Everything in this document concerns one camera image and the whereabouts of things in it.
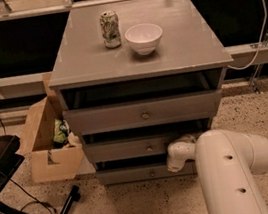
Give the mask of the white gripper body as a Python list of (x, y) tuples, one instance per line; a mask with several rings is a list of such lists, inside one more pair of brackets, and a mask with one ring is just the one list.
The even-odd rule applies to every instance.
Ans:
[(180, 159), (180, 160), (177, 160), (177, 159), (168, 159), (167, 160), (167, 168), (170, 172), (179, 172), (183, 167), (184, 167), (184, 164), (183, 164), (183, 160)]

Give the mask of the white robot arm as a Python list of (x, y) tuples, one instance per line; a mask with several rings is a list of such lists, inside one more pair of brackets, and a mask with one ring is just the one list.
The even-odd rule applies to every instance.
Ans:
[(230, 130), (184, 135), (168, 145), (167, 165), (180, 171), (196, 163), (208, 214), (268, 214), (255, 175), (268, 173), (268, 139)]

